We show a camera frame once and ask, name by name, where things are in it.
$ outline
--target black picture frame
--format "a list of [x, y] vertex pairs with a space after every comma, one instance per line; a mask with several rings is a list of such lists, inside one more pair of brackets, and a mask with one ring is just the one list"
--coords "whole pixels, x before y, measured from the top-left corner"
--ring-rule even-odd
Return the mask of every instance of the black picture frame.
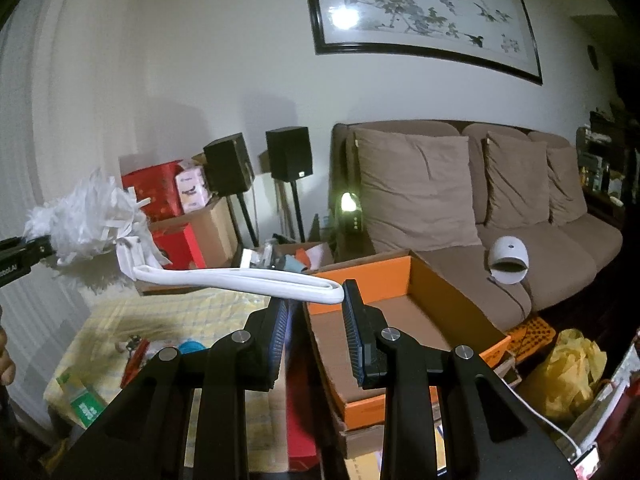
[[361, 52], [368, 54], [405, 54], [408, 56], [434, 57], [437, 59], [447, 59], [450, 61], [457, 61], [490, 68], [492, 70], [497, 70], [499, 72], [507, 73], [530, 81], [532, 83], [542, 85], [542, 69], [540, 67], [540, 58], [538, 56], [538, 45], [536, 43], [535, 35], [533, 34], [531, 20], [529, 19], [529, 13], [527, 12], [527, 7], [524, 3], [524, 0], [520, 0], [520, 3], [522, 4], [522, 9], [524, 10], [524, 15], [527, 20], [527, 27], [529, 28], [529, 33], [531, 34], [533, 49], [536, 56], [536, 65], [538, 67], [537, 75], [533, 75], [529, 72], [526, 72], [525, 70], [520, 70], [519, 68], [509, 66], [491, 59], [484, 59], [482, 57], [472, 56], [470, 54], [463, 54], [460, 52], [443, 50], [428, 46], [415, 46], [394, 43], [327, 43], [324, 36], [324, 28], [322, 26], [322, 10], [320, 6], [320, 0], [308, 0], [316, 54], [321, 55]]

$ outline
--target open orange cardboard box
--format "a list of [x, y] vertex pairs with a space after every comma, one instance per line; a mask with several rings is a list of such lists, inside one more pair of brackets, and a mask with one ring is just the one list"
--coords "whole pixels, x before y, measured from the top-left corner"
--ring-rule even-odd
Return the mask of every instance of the open orange cardboard box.
[[[421, 345], [451, 350], [466, 344], [491, 367], [500, 362], [509, 345], [509, 336], [411, 251], [368, 256], [323, 267], [314, 274], [338, 283], [356, 280], [364, 303], [378, 307], [389, 326]], [[363, 390], [351, 373], [342, 306], [309, 303], [306, 308], [319, 365], [347, 429], [384, 422], [384, 390]], [[431, 398], [437, 398], [435, 388]]]

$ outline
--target yellow plastic bag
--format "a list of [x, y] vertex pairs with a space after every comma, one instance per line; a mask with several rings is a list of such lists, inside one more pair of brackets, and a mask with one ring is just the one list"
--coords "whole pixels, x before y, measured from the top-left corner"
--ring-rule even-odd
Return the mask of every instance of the yellow plastic bag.
[[576, 329], [562, 330], [546, 360], [518, 388], [538, 413], [572, 422], [588, 408], [602, 377], [607, 354]]

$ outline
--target white duster handle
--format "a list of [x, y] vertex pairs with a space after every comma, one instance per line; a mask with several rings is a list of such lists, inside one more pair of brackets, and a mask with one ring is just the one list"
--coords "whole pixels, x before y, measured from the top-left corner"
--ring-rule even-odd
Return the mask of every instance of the white duster handle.
[[336, 304], [344, 299], [342, 287], [331, 280], [271, 269], [165, 270], [135, 266], [137, 280], [156, 285], [212, 286], [289, 300]]

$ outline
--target framed painting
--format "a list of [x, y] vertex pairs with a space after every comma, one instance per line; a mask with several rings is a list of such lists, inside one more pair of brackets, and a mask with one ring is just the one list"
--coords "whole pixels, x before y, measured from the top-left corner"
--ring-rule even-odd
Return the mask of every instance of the framed painting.
[[438, 57], [542, 84], [523, 0], [309, 0], [317, 54]]

